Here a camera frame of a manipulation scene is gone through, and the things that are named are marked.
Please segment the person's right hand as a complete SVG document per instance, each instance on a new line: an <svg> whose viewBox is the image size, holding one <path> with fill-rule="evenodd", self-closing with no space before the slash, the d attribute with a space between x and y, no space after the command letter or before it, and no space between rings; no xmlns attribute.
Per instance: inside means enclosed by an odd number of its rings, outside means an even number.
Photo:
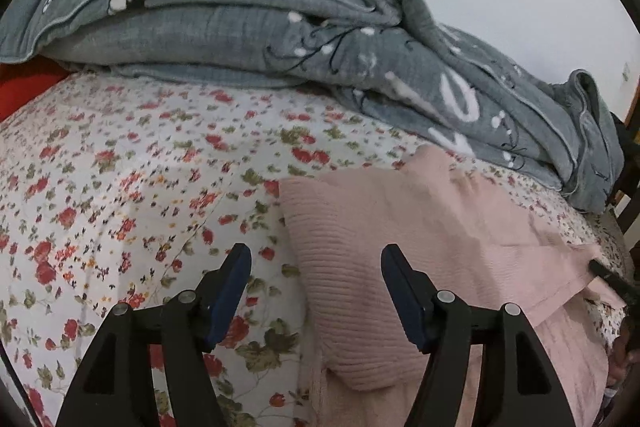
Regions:
<svg viewBox="0 0 640 427"><path fill-rule="evenodd" d="M627 343L630 338L629 327L626 322L620 325L620 332L612 343L608 354L608 379L606 385L614 387L621 384L631 366L639 362L638 350L627 350Z"/></svg>

